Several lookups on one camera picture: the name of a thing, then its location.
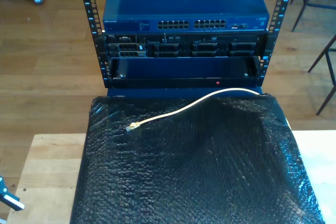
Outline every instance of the black bubble wrap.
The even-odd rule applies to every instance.
[[[71,215],[78,223],[324,223],[276,99],[96,98]]]

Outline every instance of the wooden table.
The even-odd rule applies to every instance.
[[[326,223],[336,223],[336,131],[294,131]],[[35,135],[7,224],[69,223],[85,134]]]

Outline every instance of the ethernet cable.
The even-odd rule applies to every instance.
[[[148,118],[146,120],[143,120],[141,122],[135,122],[135,123],[131,123],[130,126],[127,126],[126,127],[126,130],[127,131],[131,131],[131,130],[134,130],[135,128],[139,127],[141,124],[144,124],[144,123],[148,123],[150,121],[153,121],[153,120],[156,120],[156,119],[159,119],[159,118],[165,118],[167,116],[171,116],[171,115],[175,115],[175,114],[178,114],[186,109],[189,109],[190,107],[194,106],[195,104],[198,104],[199,102],[215,95],[215,94],[219,94],[219,93],[223,93],[223,92],[228,92],[228,91],[245,91],[245,92],[249,92],[249,93],[252,93],[252,94],[256,94],[256,95],[259,95],[258,92],[255,92],[253,90],[249,90],[249,89],[242,89],[242,88],[230,88],[230,89],[221,89],[221,90],[217,90],[215,92],[212,92],[210,94],[207,94],[205,96],[203,96],[202,98],[199,98],[198,100],[194,101],[193,103],[179,109],[179,110],[176,110],[176,111],[173,111],[173,112],[170,112],[170,113],[166,113],[166,114],[162,114],[162,115],[158,115],[158,116],[154,116],[152,118]]]

